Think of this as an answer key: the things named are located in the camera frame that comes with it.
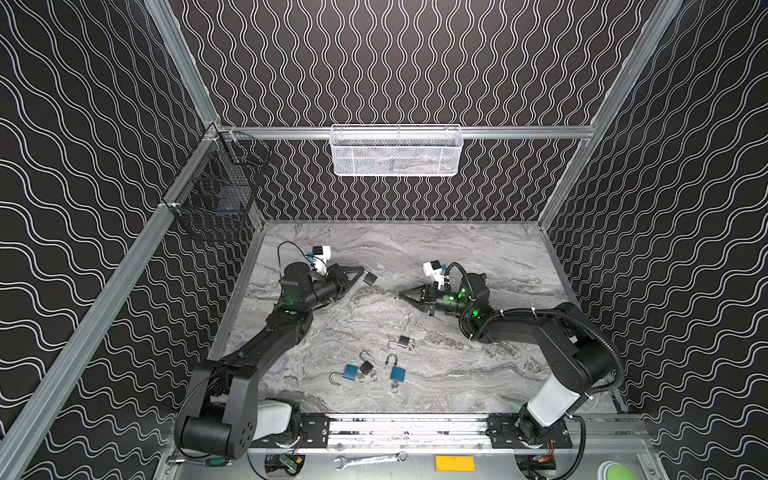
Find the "dark padlock with keyring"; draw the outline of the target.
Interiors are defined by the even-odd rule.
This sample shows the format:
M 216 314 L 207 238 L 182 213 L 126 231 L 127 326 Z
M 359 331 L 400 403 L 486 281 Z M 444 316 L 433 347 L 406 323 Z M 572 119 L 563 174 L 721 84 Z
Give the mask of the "dark padlock with keyring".
M 373 355 L 367 351 L 362 350 L 359 353 L 361 365 L 357 373 L 357 380 L 359 383 L 366 383 L 369 381 L 375 382 L 378 380 L 376 365 Z

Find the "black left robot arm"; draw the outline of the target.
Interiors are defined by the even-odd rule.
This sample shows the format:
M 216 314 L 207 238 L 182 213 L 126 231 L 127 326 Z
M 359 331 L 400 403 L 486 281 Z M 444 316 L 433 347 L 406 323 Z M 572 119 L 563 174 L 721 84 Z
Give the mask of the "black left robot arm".
M 313 312 L 343 298 L 377 276 L 361 266 L 328 266 L 323 274 L 304 262 L 285 267 L 281 292 L 265 327 L 236 351 L 203 360 L 193 370 L 174 425 L 179 449 L 238 459 L 253 440 L 266 436 L 259 420 L 258 386 L 263 376 L 308 333 Z

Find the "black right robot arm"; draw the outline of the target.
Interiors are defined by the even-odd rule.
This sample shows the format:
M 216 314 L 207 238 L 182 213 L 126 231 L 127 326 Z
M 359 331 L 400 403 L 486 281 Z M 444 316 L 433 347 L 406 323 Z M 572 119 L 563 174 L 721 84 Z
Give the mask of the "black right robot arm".
M 462 335 L 471 341 L 525 343 L 540 349 L 550 375 L 520 408 L 514 426 L 518 439 L 527 444 L 543 442 L 585 401 L 625 381 L 618 349 L 573 303 L 549 309 L 495 309 L 484 273 L 464 274 L 457 287 L 434 281 L 402 290 L 398 297 L 429 315 L 456 317 Z

